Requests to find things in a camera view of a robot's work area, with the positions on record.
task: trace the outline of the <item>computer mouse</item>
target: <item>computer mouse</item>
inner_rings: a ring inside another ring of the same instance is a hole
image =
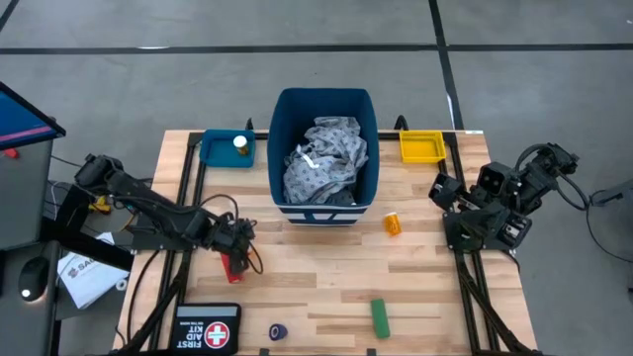
[[[38,256],[27,261],[18,279],[20,297],[27,302],[36,300],[44,293],[47,281],[48,260]]]

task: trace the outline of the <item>green block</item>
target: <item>green block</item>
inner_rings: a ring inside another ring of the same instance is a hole
[[[378,338],[388,338],[391,335],[389,331],[389,320],[387,319],[387,310],[385,309],[385,301],[373,300],[372,318],[374,319],[374,331]]]

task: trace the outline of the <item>gray patterned cloth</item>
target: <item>gray patterned cloth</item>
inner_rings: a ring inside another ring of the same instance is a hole
[[[361,138],[355,118],[316,118],[304,134],[309,143],[301,147],[312,168],[297,151],[285,159],[284,196],[292,204],[354,203],[356,174],[367,162],[367,142]]]

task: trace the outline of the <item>wooden table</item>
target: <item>wooden table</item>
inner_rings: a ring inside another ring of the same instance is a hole
[[[152,189],[176,200],[189,131],[165,133]],[[456,133],[468,185],[490,161],[481,133]],[[196,152],[187,193],[191,204],[198,167]],[[438,167],[403,164],[397,140],[380,142],[381,171],[376,199],[352,227],[295,226],[274,206],[268,188],[266,141],[257,142],[250,169],[207,168],[202,198],[232,195],[241,217],[258,220],[255,246],[265,273],[248,271],[245,281],[226,281],[216,252],[194,252],[185,301],[235,302],[243,307],[240,353],[257,354],[262,347],[278,354],[379,355],[470,354],[467,329],[453,253],[448,250],[442,211],[427,198]],[[450,157],[449,173],[454,174]],[[232,207],[222,200],[206,205],[222,213]],[[383,216],[397,212],[404,232],[389,238]],[[126,329],[128,308],[138,273],[150,251],[136,256],[119,320]],[[133,315],[133,333],[154,308],[165,252],[160,252],[141,281]],[[491,301],[518,339],[536,348],[519,274],[515,264],[498,251],[482,252]],[[179,256],[174,261],[180,263]],[[387,303],[392,336],[378,340],[372,328],[369,301]],[[487,348],[481,311],[476,307],[483,348]],[[159,348],[166,348],[172,311],[163,320]],[[273,342],[268,327],[279,322],[289,336]],[[116,338],[114,347],[121,347]]]

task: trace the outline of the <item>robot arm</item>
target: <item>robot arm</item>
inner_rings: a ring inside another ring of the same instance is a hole
[[[227,255],[232,273],[239,274],[248,268],[248,247],[255,237],[248,219],[239,219],[233,213],[216,216],[201,206],[175,205],[126,173],[121,161],[105,155],[89,154],[75,174],[75,183],[90,193],[110,195],[115,202],[134,207],[167,237],[181,238]]]
[[[520,169],[534,152],[534,159]],[[449,246],[464,251],[516,248],[532,226],[527,216],[541,207],[541,198],[552,190],[576,209],[585,210],[587,197],[567,177],[576,172],[578,159],[558,144],[535,144],[523,151],[514,168],[498,162],[483,166],[470,192],[458,180],[440,173],[428,196],[446,212],[443,220]],[[583,206],[565,196],[558,177],[579,192]]]

